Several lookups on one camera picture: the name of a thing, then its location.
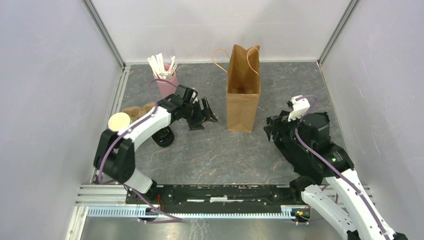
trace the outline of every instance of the table surface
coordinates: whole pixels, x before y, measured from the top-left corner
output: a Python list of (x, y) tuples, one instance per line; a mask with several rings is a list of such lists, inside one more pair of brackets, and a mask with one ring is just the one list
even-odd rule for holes
[[(227, 74), (213, 63), (179, 64), (180, 84), (207, 97), (218, 123), (204, 123), (205, 130), (189, 131), (185, 120), (170, 127), (175, 141), (159, 147), (149, 138), (136, 151), (136, 167), (158, 184), (288, 184), (298, 175), (263, 130), (266, 118), (289, 110), (293, 96), (314, 94), (318, 103), (312, 112), (328, 112), (331, 139), (344, 146), (329, 93), (314, 62), (266, 62), (260, 65), (261, 94), (253, 131), (227, 130)], [(130, 68), (121, 109), (160, 99), (149, 65)]]
[(296, 226), (286, 219), (193, 218), (183, 223), (143, 224), (134, 218), (88, 217), (82, 240), (340, 240), (325, 220)]

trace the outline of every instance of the cable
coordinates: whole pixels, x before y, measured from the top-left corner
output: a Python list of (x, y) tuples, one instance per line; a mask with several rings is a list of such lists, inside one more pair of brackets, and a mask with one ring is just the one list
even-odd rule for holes
[[(311, 104), (311, 107), (306, 111), (306, 113), (308, 113), (312, 107), (315, 106), (316, 102), (318, 101), (317, 96), (315, 95), (305, 95), (305, 96), (301, 96), (298, 97), (296, 99), (296, 101), (300, 100), (300, 99), (304, 99), (304, 98), (314, 98), (315, 102), (313, 102)], [(309, 147), (299, 136), (299, 131), (298, 128), (296, 127), (294, 129), (294, 133), (296, 135), (297, 140), (299, 141), (299, 143), (304, 146), (309, 152), (311, 152), (313, 155), (315, 155), (319, 160), (321, 160), (325, 165), (327, 165), (327, 167), (329, 167), (337, 176), (339, 176), (341, 179), (343, 179), (349, 186), (351, 186), (355, 192), (358, 194), (358, 196), (362, 199), (363, 203), (366, 205), (366, 207), (369, 210), (369, 213), (371, 213), (372, 217), (374, 218), (375, 222), (378, 225), (378, 228), (381, 230), (381, 233), (384, 235), (384, 238), (386, 238), (386, 240), (390, 240), (389, 236), (387, 235), (387, 232), (382, 224), (382, 222), (380, 221), (379, 217), (377, 216), (376, 212), (373, 210), (371, 204), (367, 201), (367, 199), (365, 198), (364, 194), (361, 192), (361, 190), (359, 190), (359, 188), (357, 186), (355, 186), (355, 184), (353, 184), (349, 179), (347, 179), (345, 176), (343, 176), (333, 165), (331, 165), (331, 163), (329, 161), (327, 161), (323, 156), (321, 156), (318, 152), (316, 152), (315, 150), (313, 150), (311, 147)]]
[[(173, 84), (170, 81), (164, 80), (164, 79), (153, 79), (148, 83), (148, 88), (149, 88), (149, 92), (150, 95), (153, 98), (152, 95), (152, 83), (153, 82), (164, 82), (164, 83), (168, 83), (172, 86), (174, 86), (175, 88), (177, 88), (178, 86)], [(154, 108), (153, 108), (153, 112), (151, 114), (149, 114), (148, 116), (146, 116), (145, 118), (143, 118), (142, 120), (140, 120), (139, 122), (137, 122), (136, 124), (134, 124), (132, 127), (129, 127), (126, 131), (124, 131), (120, 136), (118, 136), (115, 141), (112, 142), (112, 144), (109, 146), (109, 148), (107, 149), (106, 153), (103, 156), (103, 159), (101, 160), (100, 163), (100, 168), (98, 169), (98, 182), (100, 184), (107, 184), (110, 182), (113, 182), (113, 180), (111, 181), (107, 181), (104, 182), (103, 181), (103, 169), (105, 168), (105, 162), (108, 159), (109, 155), (111, 154), (112, 150), (114, 149), (114, 147), (116, 146), (116, 144), (128, 133), (130, 133), (133, 129), (135, 129), (136, 127), (138, 127), (139, 125), (141, 125), (142, 123), (144, 123), (145, 121), (147, 121), (148, 119), (152, 118), (153, 116), (155, 116), (156, 112), (158, 111), (158, 102), (155, 101), (154, 103)], [(179, 218), (179, 217), (175, 217), (175, 216), (171, 216), (163, 211), (161, 211), (160, 209), (158, 209), (157, 207), (153, 206), (149, 201), (147, 201), (141, 193), (139, 193), (136, 189), (131, 188), (130, 186), (127, 186), (125, 184), (123, 184), (124, 187), (131, 189), (135, 195), (137, 195), (145, 204), (149, 205), (152, 209), (154, 209), (155, 211), (157, 211), (158, 213), (167, 216), (169, 218), (172, 218), (171, 220), (163, 220), (163, 221), (144, 221), (144, 223), (149, 223), (149, 224), (163, 224), (163, 223), (177, 223), (177, 222), (182, 222), (183, 219)]]
[(147, 201), (139, 191), (137, 191), (133, 188), (130, 188), (129, 186), (126, 186), (126, 187), (129, 188), (130, 190), (132, 190), (132, 192), (134, 192), (135, 195), (137, 195), (137, 197), (139, 197), (144, 203), (149, 205), (149, 207), (154, 209), (156, 212), (171, 218), (170, 220), (162, 220), (162, 221), (145, 221), (144, 223), (146, 223), (146, 224), (165, 224), (165, 223), (181, 223), (183, 221), (182, 218), (169, 215), (168, 213), (166, 213), (166, 212), (160, 210), (159, 208), (153, 206), (153, 204), (151, 204), (149, 201)]

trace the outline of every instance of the white bracket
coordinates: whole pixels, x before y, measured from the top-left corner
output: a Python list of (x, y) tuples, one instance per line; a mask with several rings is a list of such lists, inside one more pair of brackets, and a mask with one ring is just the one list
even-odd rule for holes
[(347, 212), (325, 195), (318, 185), (310, 185), (301, 193), (302, 200), (314, 208), (338, 232), (348, 240), (347, 231), (357, 228)]
[(377, 215), (378, 219), (381, 221), (389, 239), (393, 240), (393, 234), (395, 234), (395, 231), (386, 223), (377, 211), (373, 202), (371, 202), (358, 178), (356, 170), (348, 169), (341, 174), (351, 181), (361, 191), (361, 193), (357, 194), (355, 190), (341, 178), (332, 176), (326, 177), (325, 180), (335, 189), (336, 193), (339, 194), (344, 206), (357, 227), (360, 239), (386, 240), (385, 236), (380, 233), (380, 228), (378, 227), (376, 220), (361, 199), (360, 195), (363, 195), (366, 201), (371, 205), (371, 208)]
[(287, 121), (290, 122), (292, 120), (300, 119), (301, 117), (305, 115), (305, 113), (311, 107), (311, 105), (309, 104), (309, 101), (306, 98), (302, 98), (299, 101), (296, 100), (302, 96), (303, 95), (299, 95), (299, 96), (294, 96), (291, 98), (290, 102), (291, 104), (293, 104), (292, 106), (293, 111), (291, 111), (290, 114), (288, 115)]
[[(153, 113), (154, 109), (155, 108), (153, 107), (146, 115), (133, 122), (127, 128), (121, 129), (118, 132), (118, 136), (123, 134), (128, 128), (132, 128), (143, 119), (148, 118)], [(169, 113), (165, 108), (158, 106), (154, 116), (149, 117), (149, 119), (138, 125), (123, 138), (131, 139), (134, 142), (134, 150), (137, 150), (140, 145), (144, 143), (144, 141), (146, 141), (160, 129), (167, 127), (169, 124), (171, 124), (171, 113)]]

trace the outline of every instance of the brown paper bag handle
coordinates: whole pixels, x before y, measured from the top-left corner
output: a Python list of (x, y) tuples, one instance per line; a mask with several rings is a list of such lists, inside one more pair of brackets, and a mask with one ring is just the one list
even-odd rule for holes
[(224, 52), (226, 53), (226, 56), (228, 57), (228, 59), (230, 59), (230, 55), (228, 54), (227, 50), (225, 50), (225, 49), (224, 49), (224, 48), (222, 48), (222, 47), (218, 47), (217, 49), (213, 50), (213, 52), (212, 52), (212, 62), (213, 62), (216, 66), (218, 66), (218, 68), (220, 68), (220, 69), (224, 70), (224, 72), (228, 73), (228, 71), (227, 71), (227, 70), (225, 70), (222, 66), (220, 66), (220, 65), (219, 65), (219, 64), (218, 64), (218, 63), (214, 60), (214, 54), (215, 54), (215, 52), (216, 52), (217, 50), (224, 50)]
[(252, 49), (256, 49), (257, 53), (259, 53), (259, 49), (257, 49), (256, 47), (252, 47), (251, 49), (249, 49), (247, 51), (247, 64), (249, 64), (250, 69), (252, 69), (252, 71), (255, 72), (259, 76), (259, 73), (253, 69), (253, 67), (251, 66), (251, 63), (249, 62), (249, 53)]

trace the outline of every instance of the metal frame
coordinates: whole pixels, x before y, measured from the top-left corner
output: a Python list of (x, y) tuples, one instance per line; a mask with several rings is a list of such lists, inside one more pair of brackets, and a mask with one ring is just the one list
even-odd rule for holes
[[(278, 188), (289, 188), (289, 185), (278, 185)], [(369, 186), (364, 185), (366, 194), (373, 202), (373, 196)], [(330, 185), (322, 191), (331, 201), (336, 199), (336, 191)], [(83, 184), (79, 189), (78, 197), (76, 198), (76, 207), (147, 207), (145, 204), (126, 204), (127, 190), (120, 184), (110, 185), (92, 185)], [(340, 208), (345, 208), (342, 201), (337, 203)], [(287, 208), (303, 208), (306, 205), (284, 205)]]
[[(110, 104), (110, 110), (108, 113), (109, 117), (106, 119), (105, 124), (107, 124), (108, 119), (112, 115), (114, 115), (115, 113), (121, 110), (122, 99), (124, 98), (125, 88), (127, 87), (127, 81), (128, 81), (128, 76), (130, 75), (130, 69), (131, 69), (131, 65), (127, 65), (125, 68), (122, 69), (119, 75), (119, 80), (115, 87), (115, 94), (113, 95), (113, 100)], [(91, 179), (90, 179), (91, 184), (94, 183), (96, 176), (99, 174), (98, 172), (99, 171), (95, 167), (93, 167), (93, 170), (91, 173)]]
[(115, 58), (116, 62), (121, 66), (121, 68), (124, 68), (126, 66), (126, 63), (125, 63), (124, 59), (122, 58), (121, 54), (119, 53), (117, 46), (115, 45), (111, 36), (109, 35), (109, 32), (106, 29), (105, 24), (102, 21), (102, 18), (100, 18), (99, 12), (97, 12), (97, 9), (94, 6), (93, 1), (92, 0), (82, 0), (82, 2), (84, 3), (85, 7), (87, 8), (88, 13), (90, 14), (91, 18), (93, 19), (96, 27), (98, 28), (98, 31), (100, 32), (101, 36), (103, 37), (103, 39), (106, 42), (107, 46), (109, 47), (110, 51), (112, 51), (113, 57)]
[(319, 65), (323, 64), (323, 62), (326, 60), (327, 56), (329, 55), (331, 49), (334, 46), (334, 43), (339, 38), (340, 33), (345, 28), (346, 23), (348, 22), (353, 11), (355, 10), (356, 6), (358, 5), (358, 2), (359, 2), (359, 0), (350, 0), (349, 4), (347, 5), (346, 10), (344, 10), (343, 15), (341, 16), (340, 20), (338, 21), (337, 26), (335, 27), (330, 39), (327, 42), (327, 45), (325, 46), (324, 50), (321, 53), (321, 56), (318, 59)]
[[(278, 185), (279, 188), (288, 188), (288, 185)], [(364, 185), (366, 194), (369, 196), (372, 202), (373, 196), (369, 186)], [(336, 198), (336, 191), (330, 185), (324, 191), (323, 194), (334, 201)], [(80, 240), (84, 225), (87, 217), (122, 217), (122, 218), (135, 218), (139, 217), (135, 214), (142, 214), (141, 211), (146, 211), (149, 207), (145, 204), (126, 204), (127, 191), (122, 185), (111, 184), (111, 185), (93, 185), (83, 184), (79, 189), (78, 197), (71, 218), (71, 222), (68, 227), (66, 240)], [(342, 209), (345, 206), (342, 201), (337, 203)], [(232, 219), (291, 219), (292, 216), (288, 212), (292, 209), (306, 208), (306, 205), (281, 205), (281, 214), (182, 214), (182, 218), (232, 218)]]

